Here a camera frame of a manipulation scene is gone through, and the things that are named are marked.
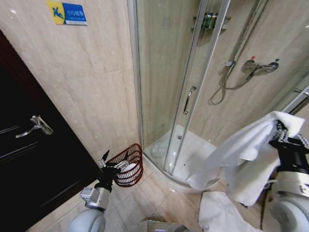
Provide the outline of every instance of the red basket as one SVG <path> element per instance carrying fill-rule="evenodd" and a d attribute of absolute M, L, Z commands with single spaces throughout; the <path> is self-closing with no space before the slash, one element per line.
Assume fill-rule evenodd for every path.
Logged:
<path fill-rule="evenodd" d="M 108 162 L 121 162 L 125 158 L 127 152 L 127 159 L 129 161 L 129 164 L 135 163 L 136 165 L 126 172 L 117 174 L 117 176 L 114 178 L 115 183 L 121 187 L 130 187 L 135 185 L 140 180 L 143 174 L 142 150 L 140 145 L 138 144 L 131 145 Z"/>

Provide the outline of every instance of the white towel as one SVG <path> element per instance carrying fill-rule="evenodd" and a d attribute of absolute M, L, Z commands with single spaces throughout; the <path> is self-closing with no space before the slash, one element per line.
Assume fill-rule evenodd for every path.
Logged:
<path fill-rule="evenodd" d="M 227 195 L 244 205 L 253 205 L 279 163 L 277 150 L 268 144 L 278 120 L 288 129 L 289 137 L 297 135 L 305 121 L 283 112 L 267 114 L 229 137 L 187 182 L 194 189 L 205 189 L 223 169 L 228 183 Z"/>
<path fill-rule="evenodd" d="M 261 232 L 246 222 L 224 192 L 204 192 L 198 224 L 205 232 Z"/>

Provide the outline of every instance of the door lever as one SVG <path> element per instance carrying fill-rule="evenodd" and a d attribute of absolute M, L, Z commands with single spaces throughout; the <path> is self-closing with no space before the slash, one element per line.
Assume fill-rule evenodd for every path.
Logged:
<path fill-rule="evenodd" d="M 31 119 L 30 119 L 31 122 L 34 123 L 34 126 L 22 133 L 22 134 L 17 134 L 15 136 L 15 138 L 20 138 L 20 137 L 24 137 L 28 134 L 30 134 L 32 131 L 36 130 L 36 129 L 41 129 L 45 134 L 52 134 L 54 131 L 43 121 L 43 119 L 41 118 L 41 116 L 32 116 Z"/>
<path fill-rule="evenodd" d="M 185 101 L 185 105 L 184 105 L 184 109 L 183 109 L 183 114 L 184 115 L 188 114 L 187 107 L 188 107 L 188 103 L 190 101 L 190 96 L 191 96 L 192 92 L 194 90 L 196 90 L 196 88 L 197 88 L 196 86 L 192 86 L 190 91 L 189 91 L 189 93 L 188 93 L 187 100 Z"/>

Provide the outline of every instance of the floor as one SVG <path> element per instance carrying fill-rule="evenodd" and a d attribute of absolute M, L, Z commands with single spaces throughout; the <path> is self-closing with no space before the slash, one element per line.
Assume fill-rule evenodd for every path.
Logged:
<path fill-rule="evenodd" d="M 225 188 L 224 183 L 219 183 L 211 190 L 224 191 Z M 126 232 L 146 218 L 181 223 L 201 232 L 198 225 L 201 196 L 201 193 L 181 193 L 171 189 L 144 163 L 143 176 L 136 185 L 129 188 L 113 185 L 105 214 L 105 232 Z M 246 209 L 239 203 L 235 204 L 247 222 L 259 227 L 259 205 Z M 85 209 L 84 203 L 79 204 L 45 232 L 65 232 L 73 218 Z"/>

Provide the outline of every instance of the sign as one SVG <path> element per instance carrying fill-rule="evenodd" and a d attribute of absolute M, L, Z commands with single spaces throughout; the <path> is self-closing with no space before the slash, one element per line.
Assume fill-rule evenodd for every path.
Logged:
<path fill-rule="evenodd" d="M 46 3 L 56 24 L 87 25 L 82 5 L 48 0 Z"/>

